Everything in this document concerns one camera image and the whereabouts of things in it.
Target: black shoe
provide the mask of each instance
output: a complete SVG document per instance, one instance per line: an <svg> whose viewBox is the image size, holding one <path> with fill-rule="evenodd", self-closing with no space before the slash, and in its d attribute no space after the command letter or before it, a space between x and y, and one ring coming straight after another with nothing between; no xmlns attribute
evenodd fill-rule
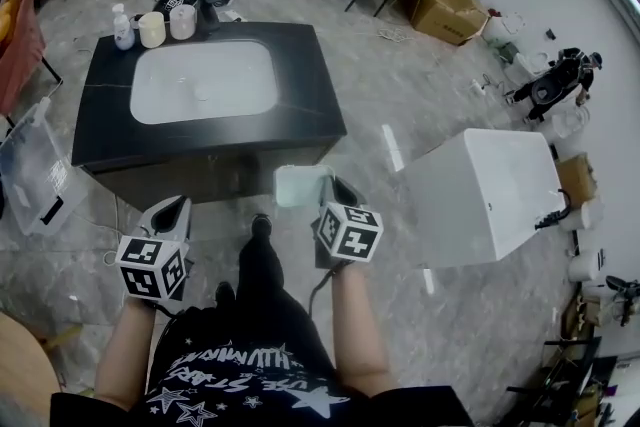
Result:
<svg viewBox="0 0 640 427"><path fill-rule="evenodd" d="M254 237L271 236L271 220L267 214L256 214L251 221L251 235Z"/></svg>
<svg viewBox="0 0 640 427"><path fill-rule="evenodd" d="M221 281L216 289L216 306L218 308L226 308L231 306L236 300L236 294L233 291L231 283Z"/></svg>

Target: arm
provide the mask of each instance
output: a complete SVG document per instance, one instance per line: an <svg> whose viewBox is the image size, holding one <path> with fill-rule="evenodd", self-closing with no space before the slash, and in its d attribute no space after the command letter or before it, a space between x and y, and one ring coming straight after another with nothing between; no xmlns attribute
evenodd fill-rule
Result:
<svg viewBox="0 0 640 427"><path fill-rule="evenodd" d="M580 107L587 100L588 94L589 93L587 92L587 90L585 88L582 88L578 96L576 96L576 105L578 107Z"/></svg>
<svg viewBox="0 0 640 427"><path fill-rule="evenodd" d="M362 270L345 267L333 278L332 294L333 345L342 383L369 397L397 388Z"/></svg>
<svg viewBox="0 0 640 427"><path fill-rule="evenodd" d="M144 395L156 311L128 298L96 372L95 398L128 411Z"/></svg>
<svg viewBox="0 0 640 427"><path fill-rule="evenodd" d="M591 87L591 84L593 84L593 72L588 71L585 73L580 84L582 85L582 91L580 91L580 94L576 98L576 105L578 107L589 99L589 88Z"/></svg>

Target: person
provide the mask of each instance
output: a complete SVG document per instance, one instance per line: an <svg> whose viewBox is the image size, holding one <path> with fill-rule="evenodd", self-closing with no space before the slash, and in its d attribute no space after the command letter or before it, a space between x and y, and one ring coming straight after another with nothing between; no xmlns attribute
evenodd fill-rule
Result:
<svg viewBox="0 0 640 427"><path fill-rule="evenodd" d="M561 88L560 94L549 103L534 105L533 109L524 118L526 124L539 119L556 103L566 98L578 85L582 86L582 90L576 98L576 105L583 105L589 98L589 89L593 84L594 78L593 70L595 68L602 69L602 56L598 52L585 55L582 54L579 48L566 48L559 52L558 61L550 61L549 66L552 69L545 75L525 84L517 91L507 94L507 104L513 105L530 97L534 86L540 80L551 80Z"/></svg>
<svg viewBox="0 0 640 427"><path fill-rule="evenodd" d="M54 394L51 425L472 425L450 387L399 388L356 264L332 278L334 367L311 317L284 290L271 230L257 214L237 295L221 283L215 308L169 322L146 394L155 309L127 299L94 398Z"/></svg>

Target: soap dispenser bottle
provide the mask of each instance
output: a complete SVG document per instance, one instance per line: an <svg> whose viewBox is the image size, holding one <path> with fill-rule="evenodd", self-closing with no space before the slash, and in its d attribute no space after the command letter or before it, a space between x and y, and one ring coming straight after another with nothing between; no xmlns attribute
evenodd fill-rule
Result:
<svg viewBox="0 0 640 427"><path fill-rule="evenodd" d="M136 41L135 34L129 23L127 15L124 14L124 4L116 4L111 9L113 11L113 37L116 46L120 50L129 50Z"/></svg>

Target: white rectangular basin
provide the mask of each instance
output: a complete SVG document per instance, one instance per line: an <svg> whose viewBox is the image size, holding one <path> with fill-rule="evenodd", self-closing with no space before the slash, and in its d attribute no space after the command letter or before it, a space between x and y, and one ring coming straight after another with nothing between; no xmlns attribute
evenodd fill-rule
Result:
<svg viewBox="0 0 640 427"><path fill-rule="evenodd" d="M136 64L130 109L140 123L157 125L261 114L277 101L267 47L211 41L145 52Z"/></svg>
<svg viewBox="0 0 640 427"><path fill-rule="evenodd" d="M501 260L565 207L538 133L468 129L406 173L429 267Z"/></svg>

